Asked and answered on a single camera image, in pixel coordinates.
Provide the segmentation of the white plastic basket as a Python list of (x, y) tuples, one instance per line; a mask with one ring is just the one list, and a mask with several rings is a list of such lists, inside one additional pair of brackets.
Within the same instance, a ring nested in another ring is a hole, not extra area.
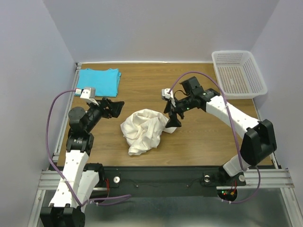
[(227, 99), (253, 99), (267, 93), (262, 73), (249, 51), (212, 53), (216, 79)]

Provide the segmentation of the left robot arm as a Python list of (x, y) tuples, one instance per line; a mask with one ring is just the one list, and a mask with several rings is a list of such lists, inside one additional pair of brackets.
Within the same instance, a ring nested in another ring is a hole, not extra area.
[(64, 168), (59, 172), (61, 178), (53, 198), (40, 212), (45, 227), (85, 225), (85, 208), (93, 189), (105, 182), (102, 164), (87, 164), (94, 142), (91, 131), (101, 118), (117, 118), (124, 104), (102, 98), (88, 103), (88, 110), (74, 107), (69, 111)]

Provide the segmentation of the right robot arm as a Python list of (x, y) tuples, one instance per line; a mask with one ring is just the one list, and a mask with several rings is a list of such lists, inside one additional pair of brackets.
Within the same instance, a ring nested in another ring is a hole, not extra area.
[(271, 121), (260, 121), (250, 117), (224, 100), (224, 97), (212, 88), (205, 90), (196, 77), (191, 77), (181, 85), (186, 96), (180, 100), (174, 97), (169, 88), (162, 89), (162, 99), (167, 101), (164, 113), (169, 115), (166, 128), (181, 127), (179, 119), (184, 112), (197, 108), (220, 119), (230, 126), (242, 144), (238, 154), (226, 162), (218, 172), (218, 180), (229, 184), (235, 175), (258, 165), (277, 149), (274, 127)]

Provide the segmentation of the white t shirt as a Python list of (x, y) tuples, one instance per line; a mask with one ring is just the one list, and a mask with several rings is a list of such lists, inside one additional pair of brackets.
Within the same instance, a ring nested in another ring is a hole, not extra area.
[(128, 155), (139, 156), (157, 148), (163, 132), (173, 133), (177, 128), (166, 128), (168, 118), (162, 113), (142, 109), (134, 112), (120, 124), (123, 137), (129, 145)]

